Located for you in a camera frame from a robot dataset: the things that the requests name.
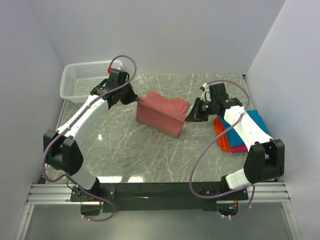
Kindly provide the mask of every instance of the white metal frame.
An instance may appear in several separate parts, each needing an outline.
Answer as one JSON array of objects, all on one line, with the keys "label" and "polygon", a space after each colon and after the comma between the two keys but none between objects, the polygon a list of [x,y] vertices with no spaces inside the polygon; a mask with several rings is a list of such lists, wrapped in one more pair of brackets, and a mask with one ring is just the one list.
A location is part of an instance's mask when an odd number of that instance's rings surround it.
[{"label": "white metal frame", "polygon": [[[66,109],[67,101],[63,101],[62,109],[59,115],[56,128],[61,123],[61,118]],[[251,196],[252,186],[247,188],[249,196]],[[99,202],[71,202],[70,195],[72,191],[65,184],[33,184],[31,186],[24,212],[15,236],[15,240],[24,240],[29,222],[35,205],[80,205],[80,204],[99,204]],[[255,184],[255,193],[253,203],[282,203],[285,211],[286,219],[292,234],[293,240],[302,240],[302,235],[298,226],[297,219],[293,212],[291,201],[285,183],[282,182],[261,182]],[[217,201],[218,204],[233,203],[233,201]]]}]

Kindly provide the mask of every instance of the marble table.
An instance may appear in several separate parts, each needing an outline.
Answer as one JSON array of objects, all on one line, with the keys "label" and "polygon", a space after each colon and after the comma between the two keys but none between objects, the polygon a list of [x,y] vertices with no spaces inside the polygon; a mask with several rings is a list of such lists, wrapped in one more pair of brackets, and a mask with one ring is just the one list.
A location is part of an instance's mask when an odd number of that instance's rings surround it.
[{"label": "marble table", "polygon": [[[180,97],[189,102],[192,109],[200,87],[213,80],[232,80],[242,87],[246,84],[242,75],[220,74],[140,74],[132,82],[136,94],[145,97],[155,91],[166,98]],[[246,96],[235,85],[225,83],[230,97],[238,98],[244,105]],[[82,104],[66,100],[58,125],[65,123]],[[136,122],[137,103],[114,105],[100,117],[79,144],[88,170],[101,182],[187,182],[195,161],[216,136],[213,119],[208,122],[189,122],[174,138],[151,126]],[[219,181],[221,176],[243,167],[247,153],[223,152],[214,144],[198,165],[194,181]],[[55,177],[54,169],[49,176]]]}]

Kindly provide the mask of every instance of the folded clothes stack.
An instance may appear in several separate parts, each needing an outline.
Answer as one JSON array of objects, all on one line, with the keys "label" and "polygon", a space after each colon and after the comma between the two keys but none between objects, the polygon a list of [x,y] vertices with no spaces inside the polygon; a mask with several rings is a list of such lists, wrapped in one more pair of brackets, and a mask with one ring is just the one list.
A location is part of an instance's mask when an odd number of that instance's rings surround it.
[{"label": "folded clothes stack", "polygon": [[[259,115],[257,110],[248,110],[248,115],[252,118],[252,120],[268,135],[270,135],[264,121]],[[230,124],[227,123],[221,116],[216,117],[213,120],[213,126],[215,130],[215,134],[219,135],[225,129],[230,127]],[[248,149],[242,141],[241,137],[238,135],[236,130],[231,129],[222,137],[217,140],[218,146],[222,151],[232,152],[232,153],[244,153],[248,152]]]}]

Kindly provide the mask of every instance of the folded cloth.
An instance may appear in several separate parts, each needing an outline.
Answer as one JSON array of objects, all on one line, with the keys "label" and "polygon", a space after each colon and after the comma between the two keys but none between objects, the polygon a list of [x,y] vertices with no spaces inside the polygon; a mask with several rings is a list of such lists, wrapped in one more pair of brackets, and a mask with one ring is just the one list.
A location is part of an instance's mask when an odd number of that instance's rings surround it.
[{"label": "folded cloth", "polygon": [[[257,110],[248,110],[248,115],[252,118],[252,120],[261,128],[266,134],[270,135],[270,132],[268,131],[264,121],[260,117]],[[224,129],[227,129],[230,127],[230,124],[227,123],[221,116],[218,116],[220,121],[223,124]],[[236,130],[231,129],[226,133],[226,137],[228,139],[229,145],[231,148],[243,146],[245,143],[242,141],[241,137],[238,135]]]},{"label": "folded cloth", "polygon": [[188,102],[182,98],[168,99],[154,91],[139,97],[135,120],[178,138],[185,124]]},{"label": "folded cloth", "polygon": [[[218,117],[216,117],[213,120],[213,126],[214,126],[216,136],[218,136],[219,134],[221,134],[225,130],[224,125],[222,124],[222,122],[220,121],[220,119]],[[225,152],[232,152],[232,153],[248,152],[246,145],[230,147],[230,144],[229,144],[229,141],[228,141],[226,134],[224,134],[218,138],[217,144],[220,147],[220,149]]]}]

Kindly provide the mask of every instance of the orange cloth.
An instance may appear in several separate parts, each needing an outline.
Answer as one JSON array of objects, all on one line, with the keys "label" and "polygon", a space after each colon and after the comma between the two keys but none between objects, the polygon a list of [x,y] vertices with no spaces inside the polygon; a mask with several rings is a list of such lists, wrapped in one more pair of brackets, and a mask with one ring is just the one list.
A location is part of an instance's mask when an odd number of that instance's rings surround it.
[{"label": "orange cloth", "polygon": [[[213,127],[217,136],[225,130],[223,123],[218,117],[213,120]],[[219,137],[217,143],[222,151],[231,152],[231,147],[226,134]]]}]

